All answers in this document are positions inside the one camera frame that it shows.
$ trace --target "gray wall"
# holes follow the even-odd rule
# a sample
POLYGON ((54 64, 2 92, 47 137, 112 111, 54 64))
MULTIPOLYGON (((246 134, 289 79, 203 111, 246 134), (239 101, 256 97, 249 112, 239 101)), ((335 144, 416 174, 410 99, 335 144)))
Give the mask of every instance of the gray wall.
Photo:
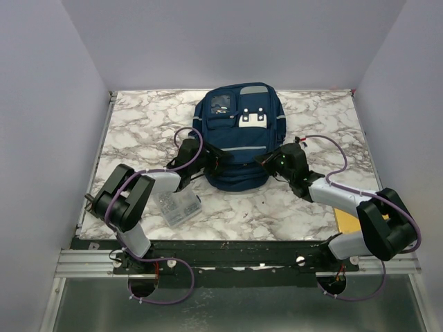
POLYGON ((356 92, 385 186, 423 232, 419 261, 443 325, 443 1, 408 0, 356 92))
POLYGON ((109 94, 58 0, 0 11, 0 326, 38 331, 109 94))
POLYGON ((62 0, 108 88, 355 88, 404 0, 62 0))

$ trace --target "gray floor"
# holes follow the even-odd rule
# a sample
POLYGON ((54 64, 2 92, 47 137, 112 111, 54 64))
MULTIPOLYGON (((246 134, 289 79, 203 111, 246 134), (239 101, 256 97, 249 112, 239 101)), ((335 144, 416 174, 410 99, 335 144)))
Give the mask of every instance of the gray floor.
MULTIPOLYGON (((349 276, 344 294, 371 293, 379 275, 349 276)), ((388 277, 385 291, 347 303, 317 288, 198 288, 174 306, 129 301, 127 281, 68 279, 55 331, 425 331, 407 275, 388 277)), ((156 299, 183 290, 157 290, 156 299)))

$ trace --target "white marble surface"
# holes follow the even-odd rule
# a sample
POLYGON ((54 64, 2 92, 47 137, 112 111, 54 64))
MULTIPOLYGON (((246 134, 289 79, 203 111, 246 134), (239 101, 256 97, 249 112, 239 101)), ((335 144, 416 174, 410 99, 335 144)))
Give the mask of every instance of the white marble surface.
MULTIPOLYGON (((135 170, 159 168, 176 155, 174 132, 192 124, 194 107, 207 91, 123 91, 114 113, 98 164, 93 194, 114 168, 125 163, 135 170)), ((321 133, 337 140, 346 151, 350 167, 336 181, 377 189, 350 92, 278 91, 287 116, 287 142, 294 136, 321 133)), ((309 139, 311 168, 320 173, 343 164, 336 148, 309 139)), ((222 192, 202 177, 191 184, 201 198, 203 212, 176 228, 169 228, 153 200, 143 213, 142 227, 151 239, 301 240, 326 239, 336 233, 331 207, 308 203, 293 195, 286 183, 270 178, 255 190, 222 192)), ((110 239, 111 230, 85 213, 80 237, 110 239)))

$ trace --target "navy blue backpack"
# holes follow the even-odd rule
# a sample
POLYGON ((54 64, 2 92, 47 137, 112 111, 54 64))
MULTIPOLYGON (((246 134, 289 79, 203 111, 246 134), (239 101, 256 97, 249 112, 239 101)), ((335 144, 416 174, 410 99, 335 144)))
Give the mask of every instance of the navy blue backpack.
POLYGON ((279 147, 286 136, 286 118, 273 87, 246 83, 208 92, 195 107, 192 126, 203 139, 233 155, 224 171, 206 178, 214 187, 241 192, 266 183, 268 175, 254 157, 279 147))

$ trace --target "robotic arm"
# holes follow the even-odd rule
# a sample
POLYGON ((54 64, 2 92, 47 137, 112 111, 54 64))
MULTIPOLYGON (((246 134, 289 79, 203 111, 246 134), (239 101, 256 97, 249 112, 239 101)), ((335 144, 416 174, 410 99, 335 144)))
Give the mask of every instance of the robotic arm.
MULTIPOLYGON (((196 140, 184 140, 178 156, 167 168, 176 169, 185 165, 196 155, 198 149, 199 143, 196 140)), ((137 257, 142 257, 151 244, 139 220, 150 194, 182 190, 189 184, 191 176, 202 169, 216 176, 223 172, 223 159, 229 157, 228 152, 204 142, 199 157, 186 168, 177 172, 168 172, 165 169, 164 172, 137 176, 127 188, 129 194, 121 194, 112 206, 109 215, 111 225, 108 226, 118 233, 137 257)), ((337 185, 333 186, 324 175, 309 170, 305 152, 297 142, 285 144, 272 153, 257 156, 255 159, 270 175, 279 174, 285 178, 297 197, 312 203, 330 205, 359 219, 361 231, 337 234, 327 240, 328 254, 332 254, 335 259, 374 255, 387 261, 417 239, 417 233, 407 218, 391 206, 396 205, 409 214, 396 191, 386 188, 380 192, 370 192, 371 195, 392 203, 389 205, 374 197, 356 194, 362 193, 357 188, 350 192, 338 188, 337 185)), ((126 165, 121 164, 115 168, 96 197, 91 199, 91 211, 96 217, 105 220, 112 198, 133 174, 134 170, 126 165)))

